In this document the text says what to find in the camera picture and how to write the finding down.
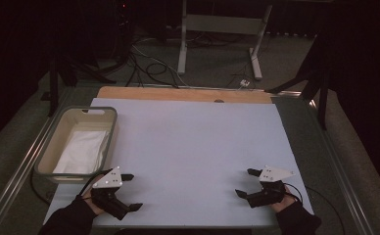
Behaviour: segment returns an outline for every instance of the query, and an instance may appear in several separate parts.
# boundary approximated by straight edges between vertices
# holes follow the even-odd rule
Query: metal frame
[[[191,15],[187,14],[187,0],[183,0],[183,12],[181,18],[181,46],[177,68],[178,73],[185,74],[186,70],[187,30],[241,33],[258,36],[257,44],[255,45],[255,48],[249,49],[249,54],[255,79],[261,80],[262,73],[260,62],[258,61],[258,51],[260,50],[261,41],[263,39],[271,10],[272,6],[267,6],[261,19]]]

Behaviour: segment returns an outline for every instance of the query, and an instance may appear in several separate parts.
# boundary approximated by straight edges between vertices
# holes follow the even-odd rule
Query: white board
[[[283,180],[302,193],[312,212],[301,173],[276,107],[183,101],[93,100],[117,109],[118,131],[108,167],[135,178],[117,197],[139,211],[119,221],[108,214],[94,224],[119,227],[261,227],[275,225],[270,207],[251,209],[235,189],[259,192],[248,168],[266,165],[296,173]],[[82,185],[59,185],[46,219],[68,205]]]

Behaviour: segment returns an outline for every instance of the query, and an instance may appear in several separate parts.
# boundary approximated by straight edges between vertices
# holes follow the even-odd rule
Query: table
[[[265,165],[296,172],[284,182],[299,188],[312,212],[279,113],[266,93],[104,87],[92,106],[118,110],[119,132],[107,167],[120,165],[133,173],[134,180],[125,182],[117,195],[126,204],[144,204],[121,221],[99,216],[96,226],[276,225],[269,207],[251,209],[234,192],[260,191],[258,179],[246,169]],[[59,185],[46,219],[69,204],[82,186]]]
[[[266,7],[264,15],[261,19],[246,19],[246,18],[230,18],[219,16],[205,16],[187,14],[187,0],[183,0],[182,18],[181,18],[181,46],[178,57],[177,71],[180,74],[185,74],[186,56],[187,56],[187,30],[196,31],[212,31],[212,32],[228,32],[252,34],[258,36],[258,41],[255,48],[250,48],[250,60],[256,80],[262,79],[260,63],[258,61],[258,51],[260,50],[261,41],[265,32],[265,27],[272,6]]]

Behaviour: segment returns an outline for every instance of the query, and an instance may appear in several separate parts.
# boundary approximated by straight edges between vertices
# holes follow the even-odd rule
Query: plastic container
[[[52,125],[51,133],[47,137],[37,159],[35,164],[36,172],[55,183],[85,183],[92,175],[101,171],[104,167],[117,117],[117,111],[112,107],[68,107],[62,110],[57,121]],[[100,147],[101,155],[96,160],[97,165],[94,170],[83,173],[54,172],[64,151],[68,150],[68,145],[73,141],[73,134],[75,133],[78,136],[79,133],[95,131],[96,133],[105,131],[106,138]]]

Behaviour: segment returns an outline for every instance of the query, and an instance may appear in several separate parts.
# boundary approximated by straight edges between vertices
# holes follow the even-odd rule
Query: white cloth
[[[53,173],[88,174],[100,165],[108,131],[74,131]]]

